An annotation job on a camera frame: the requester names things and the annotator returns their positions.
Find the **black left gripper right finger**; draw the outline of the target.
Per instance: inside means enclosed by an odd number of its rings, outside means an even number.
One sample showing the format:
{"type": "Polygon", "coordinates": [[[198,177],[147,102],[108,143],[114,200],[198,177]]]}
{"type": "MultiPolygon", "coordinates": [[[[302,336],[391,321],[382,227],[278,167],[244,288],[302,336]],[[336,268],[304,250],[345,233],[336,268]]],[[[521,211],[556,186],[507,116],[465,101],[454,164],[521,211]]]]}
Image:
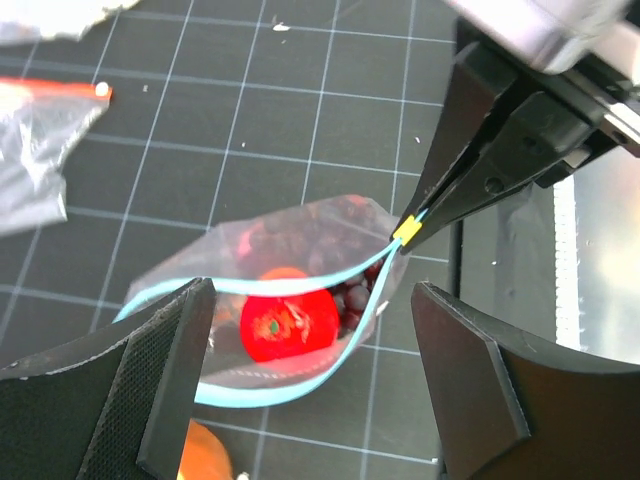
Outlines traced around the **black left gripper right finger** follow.
{"type": "Polygon", "coordinates": [[[446,479],[635,479],[639,368],[418,283],[411,308],[446,479]]]}

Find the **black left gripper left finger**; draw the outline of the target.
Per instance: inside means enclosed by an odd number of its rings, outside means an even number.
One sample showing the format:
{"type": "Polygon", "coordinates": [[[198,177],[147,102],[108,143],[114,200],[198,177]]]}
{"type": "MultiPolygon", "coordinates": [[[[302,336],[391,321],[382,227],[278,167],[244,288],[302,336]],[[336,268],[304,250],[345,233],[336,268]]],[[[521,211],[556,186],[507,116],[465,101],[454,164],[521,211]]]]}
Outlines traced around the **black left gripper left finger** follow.
{"type": "Polygon", "coordinates": [[[196,278],[3,367],[2,478],[177,478],[214,307],[196,278]]]}

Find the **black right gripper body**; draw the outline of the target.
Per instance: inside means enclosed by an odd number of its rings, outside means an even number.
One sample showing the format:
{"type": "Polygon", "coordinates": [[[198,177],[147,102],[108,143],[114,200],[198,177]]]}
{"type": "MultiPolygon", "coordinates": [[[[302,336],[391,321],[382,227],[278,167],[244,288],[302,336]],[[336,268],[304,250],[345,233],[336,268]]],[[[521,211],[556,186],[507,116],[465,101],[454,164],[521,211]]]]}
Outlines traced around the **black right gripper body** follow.
{"type": "Polygon", "coordinates": [[[569,71],[547,75],[533,70],[469,21],[456,19],[456,49],[478,41],[516,72],[567,103],[595,104],[604,116],[598,129],[634,157],[639,156],[639,88],[589,54],[569,71]]]}

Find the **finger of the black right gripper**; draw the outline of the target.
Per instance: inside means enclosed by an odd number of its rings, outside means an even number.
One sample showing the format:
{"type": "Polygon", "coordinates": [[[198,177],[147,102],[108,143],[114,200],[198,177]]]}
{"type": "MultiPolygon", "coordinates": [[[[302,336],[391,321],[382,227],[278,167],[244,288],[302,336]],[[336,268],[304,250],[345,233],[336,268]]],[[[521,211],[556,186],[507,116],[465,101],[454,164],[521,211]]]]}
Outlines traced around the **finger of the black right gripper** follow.
{"type": "Polygon", "coordinates": [[[437,128],[404,216],[434,210],[435,202],[456,178],[463,153],[514,80],[515,71],[479,42],[455,55],[437,128]]]}
{"type": "Polygon", "coordinates": [[[463,153],[456,178],[434,210],[405,216],[415,217],[420,225],[402,253],[542,180],[597,131],[603,116],[595,104],[567,103],[544,91],[520,99],[504,93],[463,153]]]}

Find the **orange plastic basket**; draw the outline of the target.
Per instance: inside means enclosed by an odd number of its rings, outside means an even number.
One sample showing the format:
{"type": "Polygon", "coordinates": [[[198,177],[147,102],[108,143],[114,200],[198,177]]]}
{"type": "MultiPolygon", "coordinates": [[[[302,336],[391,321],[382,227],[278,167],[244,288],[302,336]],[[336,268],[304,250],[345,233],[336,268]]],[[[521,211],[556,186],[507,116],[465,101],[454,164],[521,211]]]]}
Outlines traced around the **orange plastic basket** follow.
{"type": "Polygon", "coordinates": [[[231,480],[233,469],[222,442],[205,426],[191,420],[184,443],[178,480],[231,480]]]}

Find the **purple grape bunch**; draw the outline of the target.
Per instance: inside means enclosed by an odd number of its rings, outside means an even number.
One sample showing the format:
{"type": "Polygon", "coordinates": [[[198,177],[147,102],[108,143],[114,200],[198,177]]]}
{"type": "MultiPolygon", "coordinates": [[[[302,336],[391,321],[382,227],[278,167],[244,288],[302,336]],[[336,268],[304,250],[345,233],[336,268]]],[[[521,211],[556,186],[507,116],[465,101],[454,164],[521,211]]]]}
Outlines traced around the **purple grape bunch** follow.
{"type": "Polygon", "coordinates": [[[341,338],[361,322],[384,260],[362,264],[388,245],[394,221],[370,198],[337,196],[251,220],[233,252],[243,272],[256,279],[284,266],[304,271],[307,278],[353,269],[347,278],[322,288],[338,309],[341,338]]]}

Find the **orange fruit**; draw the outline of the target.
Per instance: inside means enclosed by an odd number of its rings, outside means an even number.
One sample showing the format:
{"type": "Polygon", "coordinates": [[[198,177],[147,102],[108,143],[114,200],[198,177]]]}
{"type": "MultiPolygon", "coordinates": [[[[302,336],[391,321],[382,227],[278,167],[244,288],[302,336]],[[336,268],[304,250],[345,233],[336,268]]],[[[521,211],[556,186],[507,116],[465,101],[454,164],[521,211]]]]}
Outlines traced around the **orange fruit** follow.
{"type": "Polygon", "coordinates": [[[280,280],[280,279],[301,279],[307,278],[308,274],[304,271],[290,266],[276,267],[260,276],[260,280],[280,280]]]}

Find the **clear blue-zip bag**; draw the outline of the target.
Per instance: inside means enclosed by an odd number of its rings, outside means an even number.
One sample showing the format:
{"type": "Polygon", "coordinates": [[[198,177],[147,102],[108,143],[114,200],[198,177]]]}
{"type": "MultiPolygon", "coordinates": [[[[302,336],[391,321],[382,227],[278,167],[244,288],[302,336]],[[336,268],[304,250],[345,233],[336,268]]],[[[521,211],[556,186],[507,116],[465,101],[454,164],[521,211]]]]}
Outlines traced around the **clear blue-zip bag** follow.
{"type": "Polygon", "coordinates": [[[407,268],[402,233],[360,195],[223,222],[135,280],[121,315],[210,280],[217,300],[196,401],[282,404],[319,387],[373,333],[407,268]]]}

